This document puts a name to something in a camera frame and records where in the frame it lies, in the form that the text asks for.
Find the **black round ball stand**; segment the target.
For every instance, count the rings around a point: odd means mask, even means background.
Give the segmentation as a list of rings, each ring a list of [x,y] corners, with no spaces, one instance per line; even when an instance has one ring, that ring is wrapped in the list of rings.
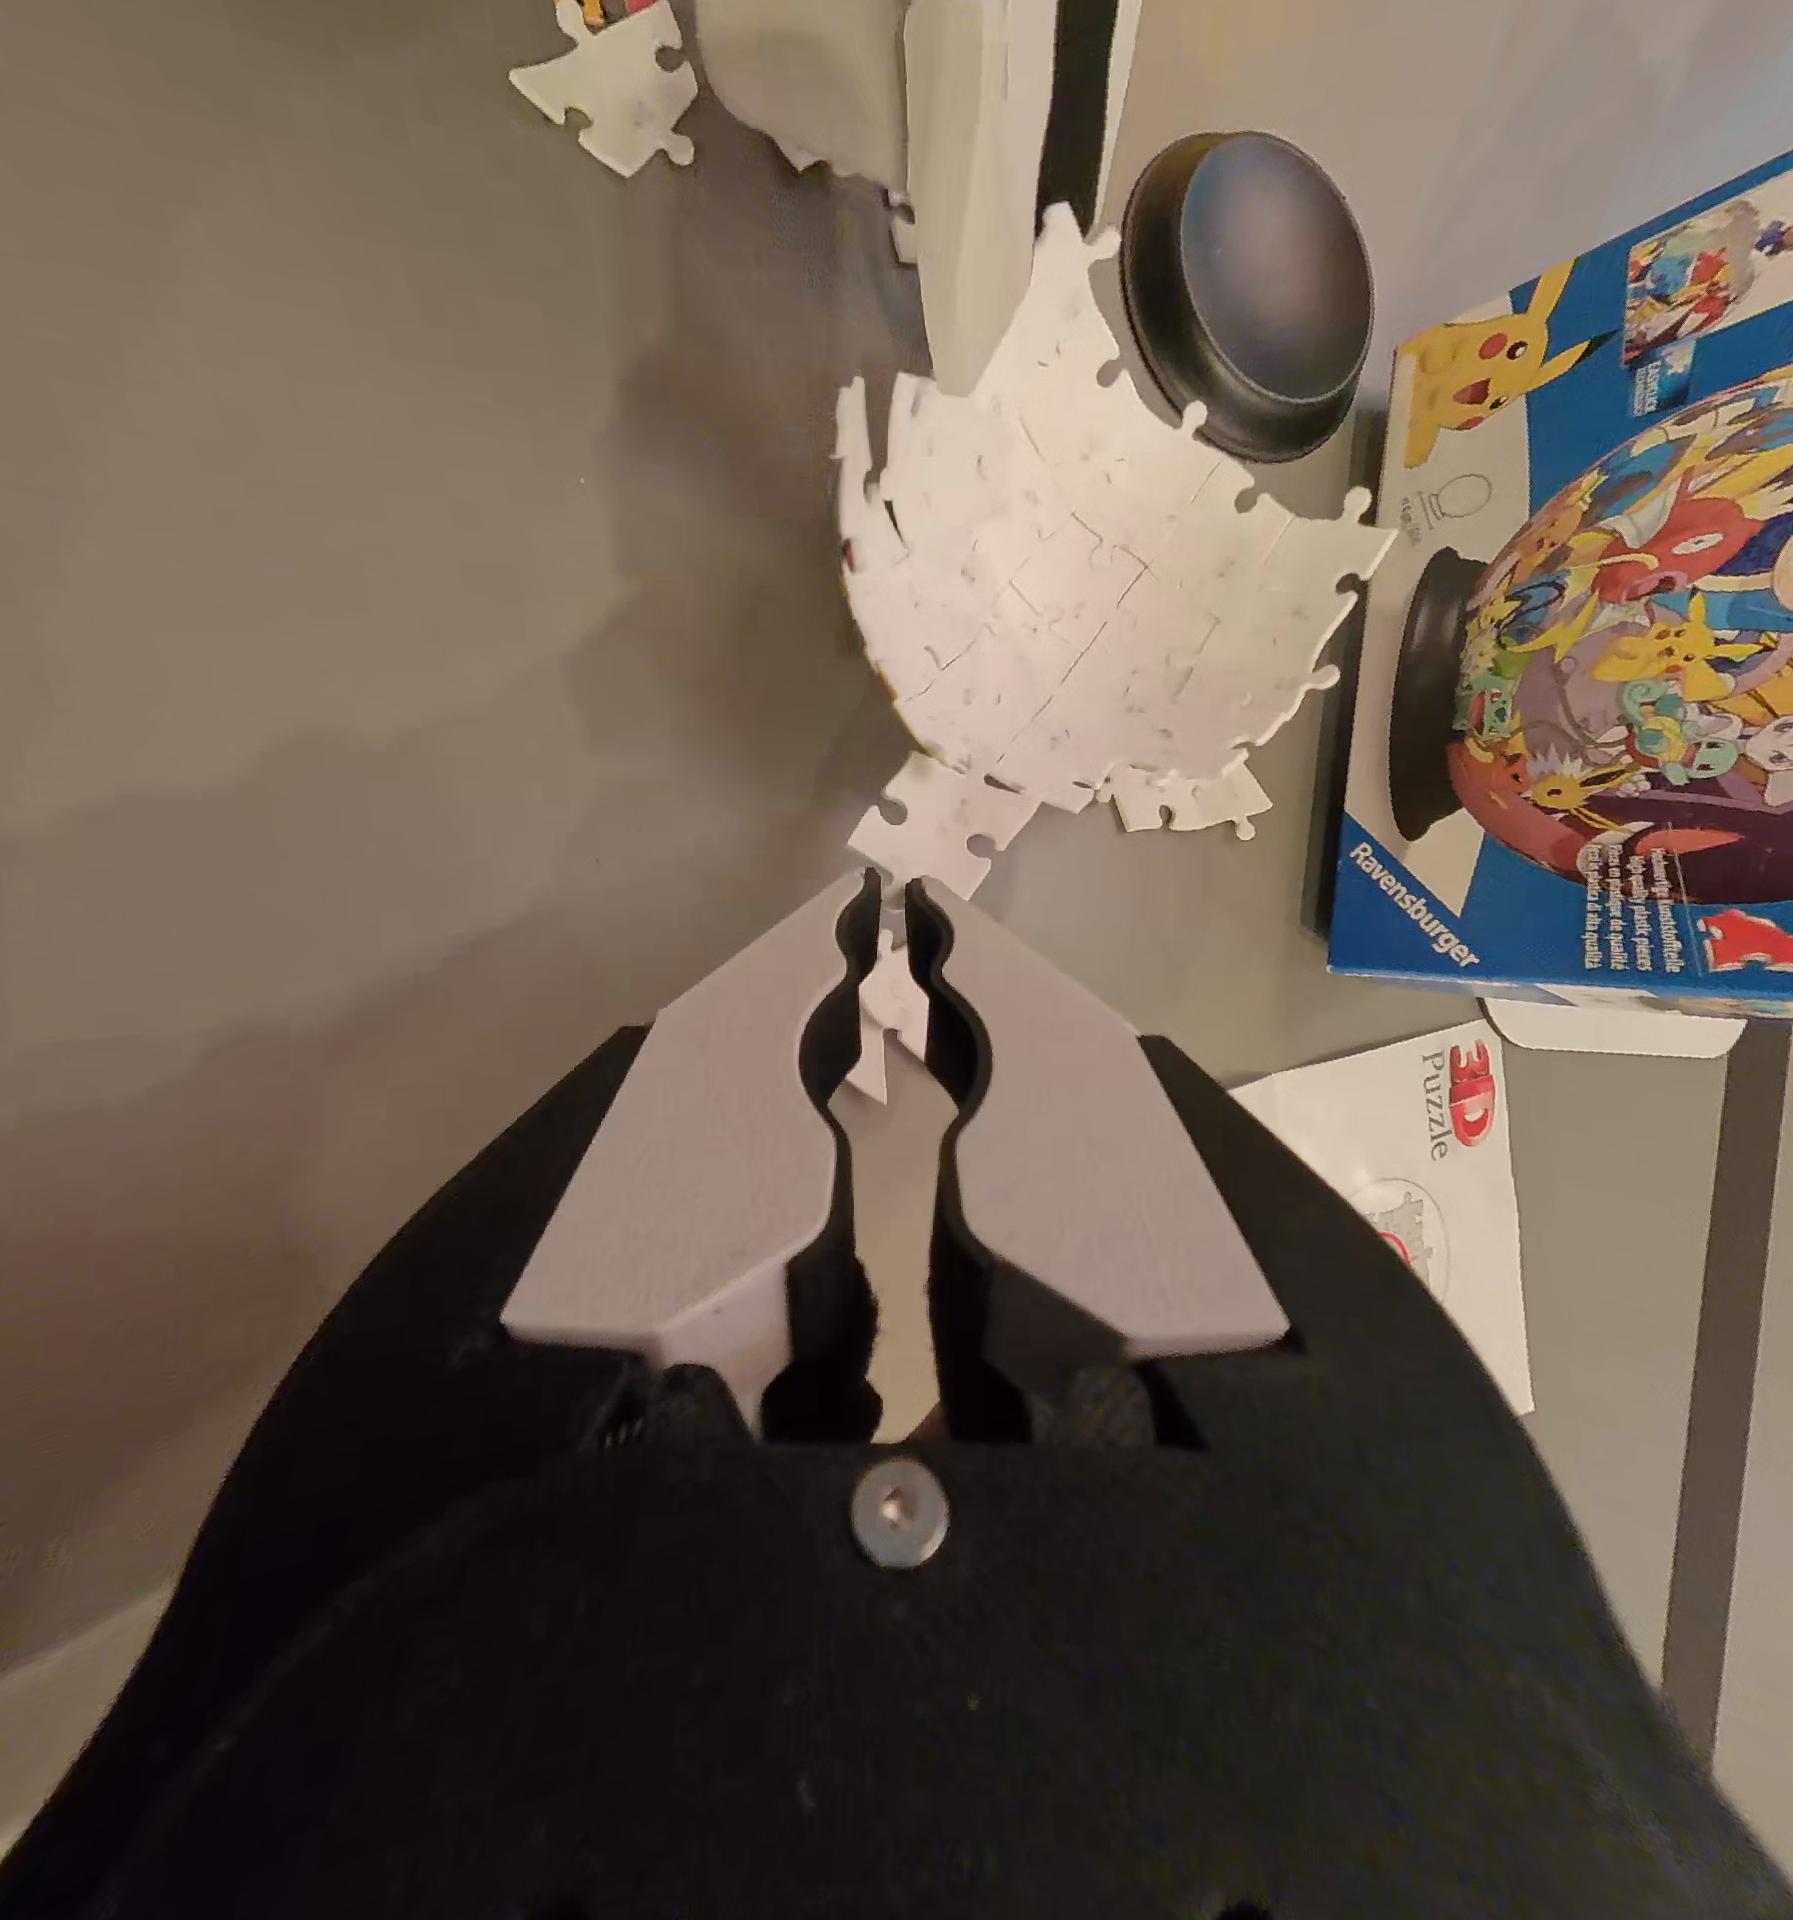
[[[1148,160],[1119,238],[1123,312],[1162,396],[1247,463],[1293,463],[1349,418],[1372,340],[1362,232],[1330,175],[1260,131]]]

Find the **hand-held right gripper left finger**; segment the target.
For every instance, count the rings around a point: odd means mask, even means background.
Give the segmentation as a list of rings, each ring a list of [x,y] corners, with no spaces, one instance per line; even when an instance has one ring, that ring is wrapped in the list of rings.
[[[797,1396],[874,1410],[874,1303],[832,1097],[860,1060],[882,881],[867,868],[670,999],[502,1309],[550,1346],[714,1373],[751,1433]]]

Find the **white instruction leaflet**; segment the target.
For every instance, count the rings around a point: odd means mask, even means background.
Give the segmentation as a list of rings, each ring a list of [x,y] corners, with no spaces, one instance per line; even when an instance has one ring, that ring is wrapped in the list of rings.
[[[1234,1095],[1410,1268],[1524,1417],[1535,1396],[1506,1066],[1502,1037],[1466,1020]]]

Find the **partly built puzzle ball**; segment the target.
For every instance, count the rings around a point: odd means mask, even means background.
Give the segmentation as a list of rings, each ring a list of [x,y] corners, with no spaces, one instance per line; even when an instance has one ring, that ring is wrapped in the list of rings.
[[[1075,811],[1111,775],[1228,775],[1309,694],[1393,531],[1353,488],[1295,516],[1139,396],[1092,265],[1117,232],[1042,217],[975,391],[901,373],[873,467],[861,381],[836,398],[842,584],[917,745]]]

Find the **white puzzle piece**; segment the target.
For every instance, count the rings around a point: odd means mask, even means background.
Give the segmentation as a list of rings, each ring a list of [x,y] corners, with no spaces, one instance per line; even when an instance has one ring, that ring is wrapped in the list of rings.
[[[979,772],[912,753],[867,809],[846,845],[882,876],[878,956],[860,982],[860,1060],[847,1082],[884,1104],[887,1037],[917,1060],[927,1051],[929,999],[910,974],[901,924],[903,889],[930,879],[957,900],[971,900],[989,876],[990,857],[1005,851],[1038,811],[1021,791]]]
[[[509,70],[509,86],[563,126],[574,113],[579,147],[620,178],[650,160],[690,166],[693,142],[679,128],[698,93],[693,66],[669,5],[589,29],[579,5],[559,5],[567,50]]]

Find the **blue puzzle box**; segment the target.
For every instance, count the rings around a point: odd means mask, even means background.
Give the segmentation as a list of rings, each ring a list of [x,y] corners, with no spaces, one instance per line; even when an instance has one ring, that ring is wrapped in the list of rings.
[[[1330,973],[1793,1020],[1793,151],[1391,357]]]

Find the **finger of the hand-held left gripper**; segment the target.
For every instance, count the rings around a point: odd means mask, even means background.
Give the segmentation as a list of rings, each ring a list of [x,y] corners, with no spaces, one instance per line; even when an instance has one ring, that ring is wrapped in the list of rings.
[[[1056,76],[1042,2],[698,2],[716,101],[910,214],[932,379],[971,395],[1025,297]]]
[[[1053,12],[1053,206],[1083,237],[1104,215],[1141,2],[1058,2]]]

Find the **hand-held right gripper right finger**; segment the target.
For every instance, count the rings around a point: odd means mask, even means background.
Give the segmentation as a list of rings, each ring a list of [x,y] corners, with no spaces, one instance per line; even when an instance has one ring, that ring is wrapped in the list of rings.
[[[910,881],[937,1159],[929,1317],[960,1442],[1025,1442],[1081,1376],[1260,1353],[1291,1319],[1141,1032],[971,901]]]

